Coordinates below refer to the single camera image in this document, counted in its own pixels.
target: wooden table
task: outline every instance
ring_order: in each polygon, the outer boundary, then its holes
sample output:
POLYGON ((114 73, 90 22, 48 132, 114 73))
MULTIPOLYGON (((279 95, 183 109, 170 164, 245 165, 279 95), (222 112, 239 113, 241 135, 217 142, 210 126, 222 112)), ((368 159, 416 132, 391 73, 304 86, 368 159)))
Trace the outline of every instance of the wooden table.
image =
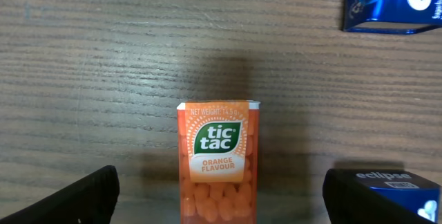
POLYGON ((327 223, 335 166, 442 184, 442 31, 341 32, 342 0, 0 0, 0 216, 104 165, 113 223, 178 223, 176 106, 262 102, 259 223, 327 223))

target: green leaf logo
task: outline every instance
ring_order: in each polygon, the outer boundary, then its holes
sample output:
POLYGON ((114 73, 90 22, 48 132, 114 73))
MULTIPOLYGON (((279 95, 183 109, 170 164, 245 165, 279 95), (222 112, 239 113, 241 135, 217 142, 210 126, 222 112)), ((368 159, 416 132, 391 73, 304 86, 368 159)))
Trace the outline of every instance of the green leaf logo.
POLYGON ((227 153, 235 149, 240 139, 241 122, 210 122, 198 131, 194 154, 227 153))

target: dark blue box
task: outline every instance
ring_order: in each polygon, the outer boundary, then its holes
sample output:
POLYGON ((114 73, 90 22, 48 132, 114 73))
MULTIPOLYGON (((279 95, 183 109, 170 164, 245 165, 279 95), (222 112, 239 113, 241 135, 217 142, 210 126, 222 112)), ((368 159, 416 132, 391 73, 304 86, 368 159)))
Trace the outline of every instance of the dark blue box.
POLYGON ((440 186, 408 171, 355 171, 355 179, 405 209, 437 223, 440 186))
POLYGON ((408 35, 442 27, 442 0, 345 0, 344 31, 408 35))

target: tic tac box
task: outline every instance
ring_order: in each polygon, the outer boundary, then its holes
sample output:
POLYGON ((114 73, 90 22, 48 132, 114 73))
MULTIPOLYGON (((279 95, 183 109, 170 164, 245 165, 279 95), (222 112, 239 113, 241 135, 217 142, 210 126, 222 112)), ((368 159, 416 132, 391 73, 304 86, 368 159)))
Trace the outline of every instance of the tic tac box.
MULTIPOLYGON (((371 213, 371 218, 377 214, 382 216, 382 218, 380 217, 377 220, 380 223, 390 223, 393 220, 394 223, 408 223, 406 221, 414 218, 414 216, 420 216, 433 223, 437 222, 439 195, 441 193, 440 186, 408 171, 391 169, 330 169, 327 172, 323 189, 325 192, 324 196, 330 195, 327 192, 336 192, 341 198, 346 199, 338 204, 338 209, 340 209, 338 212, 355 212, 353 213, 354 218, 367 218, 366 213, 371 213), (408 215, 408 217, 398 222, 405 215, 408 215), (384 219, 386 217, 390 218, 389 222, 385 222, 384 219)), ((332 198, 329 197, 326 205, 330 217, 336 218, 336 213, 331 213, 331 211, 336 209, 336 203, 332 201, 332 198)), ((350 220, 348 223, 365 222, 357 219, 350 220)), ((410 221, 410 223, 418 222, 416 219, 410 221)))
POLYGON ((408 35, 442 27, 442 0, 345 0, 344 31, 408 35))

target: black object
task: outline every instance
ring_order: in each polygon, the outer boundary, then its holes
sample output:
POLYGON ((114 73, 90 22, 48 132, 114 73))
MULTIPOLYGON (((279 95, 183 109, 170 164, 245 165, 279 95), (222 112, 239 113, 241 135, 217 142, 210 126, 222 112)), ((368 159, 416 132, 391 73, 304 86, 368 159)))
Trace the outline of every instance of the black object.
POLYGON ((105 166, 0 224, 109 224, 119 195, 114 166, 105 166))
POLYGON ((323 198, 332 224, 434 224, 362 184, 356 173, 330 169, 325 176, 323 198))

